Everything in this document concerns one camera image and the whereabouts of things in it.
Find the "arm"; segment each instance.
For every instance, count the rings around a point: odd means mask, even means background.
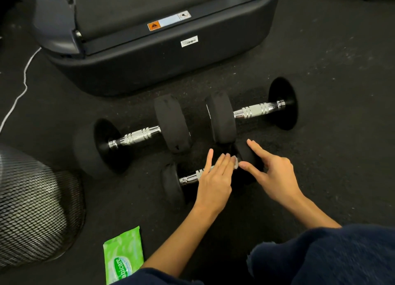
[[[213,150],[209,150],[194,207],[184,222],[141,268],[151,267],[178,277],[204,234],[225,208],[232,192],[230,187],[235,158],[222,154],[211,168]]]
[[[270,154],[255,141],[247,140],[247,144],[262,159],[268,168],[267,173],[259,171],[245,161],[241,161],[239,166],[256,178],[270,198],[288,209],[308,229],[341,228],[337,222],[303,195],[296,180],[294,166],[288,158]]]

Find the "person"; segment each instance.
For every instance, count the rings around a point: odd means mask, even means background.
[[[239,167],[308,229],[286,243],[264,242],[253,249],[246,261],[258,283],[395,284],[395,229],[340,226],[304,196],[289,159],[270,154],[255,141],[247,144],[262,159],[267,173],[244,161]],[[232,192],[235,157],[222,154],[210,170],[212,158],[210,149],[194,207],[184,222],[137,272],[116,285],[193,283],[178,277]]]

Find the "green oval logo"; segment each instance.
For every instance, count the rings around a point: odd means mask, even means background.
[[[131,275],[131,265],[126,257],[115,257],[113,264],[118,280],[124,279]]]

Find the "person's left hand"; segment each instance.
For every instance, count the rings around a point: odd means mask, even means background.
[[[221,154],[215,166],[211,168],[213,149],[209,150],[206,165],[199,180],[195,209],[200,209],[212,215],[215,219],[225,208],[232,188],[231,178],[235,166],[235,156]]]

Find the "wet wipes package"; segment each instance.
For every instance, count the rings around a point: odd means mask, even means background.
[[[106,284],[124,279],[144,263],[140,226],[103,244],[106,263]]]

